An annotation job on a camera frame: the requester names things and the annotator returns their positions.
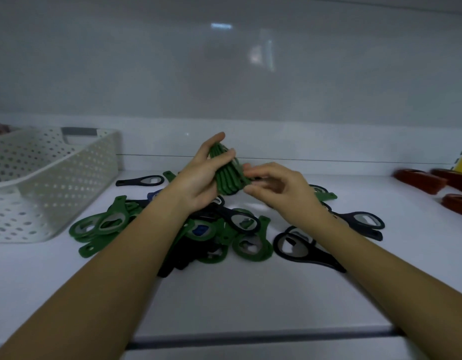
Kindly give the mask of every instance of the forearm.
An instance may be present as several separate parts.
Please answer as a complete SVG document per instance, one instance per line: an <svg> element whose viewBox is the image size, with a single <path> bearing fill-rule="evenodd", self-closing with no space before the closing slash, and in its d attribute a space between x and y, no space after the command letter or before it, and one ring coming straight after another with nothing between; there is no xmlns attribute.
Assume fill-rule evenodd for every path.
<svg viewBox="0 0 462 360"><path fill-rule="evenodd" d="M462 294L380 248L326 213L303 227L433 358L462 357Z"/></svg>
<svg viewBox="0 0 462 360"><path fill-rule="evenodd" d="M186 217L177 198L160 193L13 334L0 359L118 358Z"/></svg>

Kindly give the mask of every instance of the person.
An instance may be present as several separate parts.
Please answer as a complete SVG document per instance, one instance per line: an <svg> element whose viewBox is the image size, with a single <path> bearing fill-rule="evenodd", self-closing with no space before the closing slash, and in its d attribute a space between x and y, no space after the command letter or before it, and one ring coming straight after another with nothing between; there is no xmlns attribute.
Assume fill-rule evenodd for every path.
<svg viewBox="0 0 462 360"><path fill-rule="evenodd" d="M46 301L0 348L0 360L118 359L148 303L171 243L188 215L216 196L217 169L234 149L208 158L218 133L142 213ZM312 236L431 358L462 359L462 294L339 223L305 178L276 163L245 193Z"/></svg>

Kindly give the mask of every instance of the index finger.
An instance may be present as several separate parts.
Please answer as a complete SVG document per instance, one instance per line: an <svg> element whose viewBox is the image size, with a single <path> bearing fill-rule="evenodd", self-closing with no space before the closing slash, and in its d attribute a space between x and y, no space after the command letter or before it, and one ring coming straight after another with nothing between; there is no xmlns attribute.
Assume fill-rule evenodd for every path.
<svg viewBox="0 0 462 360"><path fill-rule="evenodd" d="M262 164L259 166L255 166L244 171L244 174L247 177L254 178L254 177L272 177L279 179L282 182L286 182L288 180L289 175L291 175L293 171L282 165L271 162Z"/></svg>
<svg viewBox="0 0 462 360"><path fill-rule="evenodd" d="M223 133L223 132L219 133L218 132L216 135L214 135L213 137L206 140L199 147L199 150L197 151L197 153L194 156L193 160L198 161L198 162L204 162L207 159L207 156L209 155L209 150L211 149L211 146L213 146L217 142L222 141L225 137L226 137L225 133Z"/></svg>

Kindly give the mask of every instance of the person's left hand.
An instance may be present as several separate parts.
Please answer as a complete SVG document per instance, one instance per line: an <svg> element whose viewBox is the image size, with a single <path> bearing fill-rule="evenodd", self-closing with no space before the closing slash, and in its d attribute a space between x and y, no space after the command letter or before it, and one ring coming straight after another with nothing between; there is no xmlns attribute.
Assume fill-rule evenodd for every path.
<svg viewBox="0 0 462 360"><path fill-rule="evenodd" d="M181 204L192 213L211 203L217 196L217 185L214 181L216 170L229 163L236 156L234 149L208 159L210 148L224 139L225 134L218 133L206 140L186 167L173 179L162 193L179 195Z"/></svg>

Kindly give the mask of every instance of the person's right hand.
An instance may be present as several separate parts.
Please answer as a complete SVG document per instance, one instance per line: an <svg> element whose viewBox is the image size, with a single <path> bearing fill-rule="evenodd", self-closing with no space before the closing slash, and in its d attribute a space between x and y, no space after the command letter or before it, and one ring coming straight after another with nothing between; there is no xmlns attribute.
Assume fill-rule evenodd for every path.
<svg viewBox="0 0 462 360"><path fill-rule="evenodd" d="M329 216L300 172L274 162L255 167L247 163L243 170L249 178L262 178L247 185L245 193L274 208L290 224L301 228Z"/></svg>

